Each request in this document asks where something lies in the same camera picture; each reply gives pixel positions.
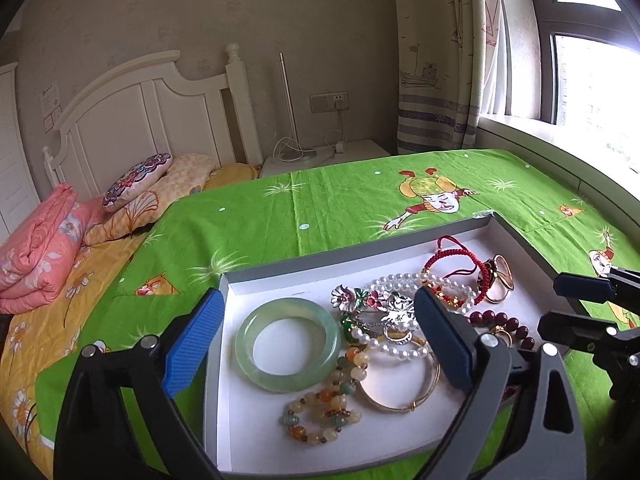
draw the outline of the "nightstand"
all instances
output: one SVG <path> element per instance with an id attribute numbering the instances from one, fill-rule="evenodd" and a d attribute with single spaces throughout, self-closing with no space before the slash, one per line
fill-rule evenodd
<path id="1" fill-rule="evenodd" d="M 380 148 L 373 140 L 356 140 L 355 142 L 346 142 L 344 145 L 344 153 L 334 154 L 332 146 L 323 146 L 316 148 L 318 154 L 311 160 L 300 160 L 295 162 L 281 162 L 273 160 L 269 156 L 264 161 L 260 178 L 272 176 L 281 173 L 290 173 L 292 171 L 309 170 L 311 168 L 319 168 L 321 166 L 332 166 L 343 162 L 355 162 L 356 160 L 369 160 L 371 158 L 382 158 L 389 156 L 385 150 Z"/>

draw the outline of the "bedpost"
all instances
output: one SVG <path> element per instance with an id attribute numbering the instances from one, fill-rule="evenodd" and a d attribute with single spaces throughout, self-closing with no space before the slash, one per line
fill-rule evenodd
<path id="1" fill-rule="evenodd" d="M 226 53 L 229 55 L 229 62 L 226 65 L 226 76 L 229 81 L 229 90 L 236 109 L 236 118 L 240 127 L 242 146 L 246 155 L 246 161 L 251 166 L 260 166 L 264 159 L 258 140 L 258 131 L 255 127 L 254 109 L 249 97 L 249 82 L 246 78 L 244 62 L 238 54 L 238 44 L 229 43 L 226 46 Z"/>
<path id="2" fill-rule="evenodd" d="M 238 50 L 240 50 L 240 46 L 237 43 L 229 43 L 226 46 L 226 53 L 229 56 L 229 61 L 227 63 L 233 63 L 235 61 L 242 61 L 240 59 L 240 55 L 238 54 Z"/>
<path id="3" fill-rule="evenodd" d="M 51 167 L 51 161 L 53 160 L 53 157 L 49 153 L 48 146 L 44 146 L 42 148 L 42 154 L 44 155 L 44 168 L 47 171 L 47 176 L 49 177 L 49 181 L 53 187 L 56 187 L 58 184 L 60 184 L 60 180 L 56 172 L 53 171 L 53 168 Z"/>

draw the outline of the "yellow bedsheet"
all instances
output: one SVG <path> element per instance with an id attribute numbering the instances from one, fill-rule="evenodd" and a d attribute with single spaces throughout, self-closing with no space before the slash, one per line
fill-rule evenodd
<path id="1" fill-rule="evenodd" d="M 209 175 L 203 191 L 257 178 L 255 168 L 228 164 Z M 52 478 L 53 451 L 40 438 L 34 395 L 36 376 L 76 349 L 84 322 L 146 233 L 82 247 L 60 296 L 50 305 L 14 316 L 0 359 L 0 413 L 29 456 Z"/>

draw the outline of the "jade bangle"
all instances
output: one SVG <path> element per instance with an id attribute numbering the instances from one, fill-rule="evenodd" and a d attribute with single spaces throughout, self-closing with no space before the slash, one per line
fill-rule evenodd
<path id="1" fill-rule="evenodd" d="M 255 340 L 268 325 L 289 317 L 301 317 L 321 326 L 325 336 L 324 348 L 311 366 L 297 374 L 268 374 L 255 365 Z M 334 370 L 339 352 L 340 335 L 334 318 L 317 303 L 302 298 L 281 298 L 259 306 L 242 322 L 236 336 L 236 357 L 240 368 L 251 381 L 270 392 L 297 392 L 325 380 Z"/>

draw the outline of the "striped curtain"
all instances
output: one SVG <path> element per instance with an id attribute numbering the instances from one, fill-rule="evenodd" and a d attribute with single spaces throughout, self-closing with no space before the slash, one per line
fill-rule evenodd
<path id="1" fill-rule="evenodd" d="M 398 153 L 471 148 L 481 106 L 500 108 L 501 0 L 396 0 L 396 9 Z"/>

